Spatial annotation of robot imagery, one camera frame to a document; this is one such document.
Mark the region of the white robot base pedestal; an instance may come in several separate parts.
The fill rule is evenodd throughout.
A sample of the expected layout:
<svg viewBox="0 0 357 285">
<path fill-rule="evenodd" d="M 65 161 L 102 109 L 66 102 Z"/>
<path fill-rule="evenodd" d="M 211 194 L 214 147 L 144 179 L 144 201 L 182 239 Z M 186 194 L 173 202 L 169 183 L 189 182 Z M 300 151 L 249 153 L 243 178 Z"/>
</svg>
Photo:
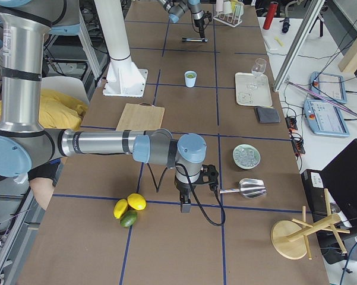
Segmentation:
<svg viewBox="0 0 357 285">
<path fill-rule="evenodd" d="M 131 58 L 120 1 L 96 1 L 96 9 L 110 56 L 103 89 L 105 96 L 143 97 L 148 71 Z"/>
</svg>

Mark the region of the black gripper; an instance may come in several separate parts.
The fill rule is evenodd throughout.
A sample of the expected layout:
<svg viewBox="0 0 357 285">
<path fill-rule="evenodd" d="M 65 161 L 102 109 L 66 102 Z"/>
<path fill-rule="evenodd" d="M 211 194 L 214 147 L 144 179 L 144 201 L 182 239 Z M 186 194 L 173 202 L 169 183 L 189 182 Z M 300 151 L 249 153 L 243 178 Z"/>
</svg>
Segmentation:
<svg viewBox="0 0 357 285">
<path fill-rule="evenodd" d="M 191 210 L 191 200 L 189 198 L 191 187 L 188 183 L 183 183 L 178 178 L 175 178 L 174 183 L 180 193 L 180 211 L 182 213 L 189 213 Z"/>
<path fill-rule="evenodd" d="M 194 19 L 194 24 L 195 24 L 196 28 L 198 28 L 199 38 L 205 39 L 206 35 L 205 35 L 205 29 L 204 29 L 204 19 L 203 18 Z"/>
</svg>

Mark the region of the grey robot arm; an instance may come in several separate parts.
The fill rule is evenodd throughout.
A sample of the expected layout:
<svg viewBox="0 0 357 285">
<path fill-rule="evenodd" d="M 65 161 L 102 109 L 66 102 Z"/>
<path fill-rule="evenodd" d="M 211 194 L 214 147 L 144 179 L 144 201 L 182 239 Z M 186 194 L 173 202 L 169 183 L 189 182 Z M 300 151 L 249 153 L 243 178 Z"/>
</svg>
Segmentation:
<svg viewBox="0 0 357 285">
<path fill-rule="evenodd" d="M 201 9 L 200 1 L 188 0 L 178 1 L 174 4 L 173 1 L 158 0 L 157 1 L 163 9 L 167 12 L 169 20 L 173 23 L 177 23 L 181 17 L 189 10 L 191 17 L 194 20 L 196 28 L 198 28 L 198 34 L 201 39 L 205 36 L 205 12 Z"/>
<path fill-rule="evenodd" d="M 30 175 L 39 166 L 75 154 L 130 154 L 135 161 L 174 169 L 181 211 L 188 212 L 195 186 L 203 182 L 206 143 L 201 136 L 175 140 L 165 129 L 82 132 L 87 105 L 42 89 L 44 37 L 77 31 L 78 12 L 77 1 L 0 1 L 0 176 Z"/>
</svg>

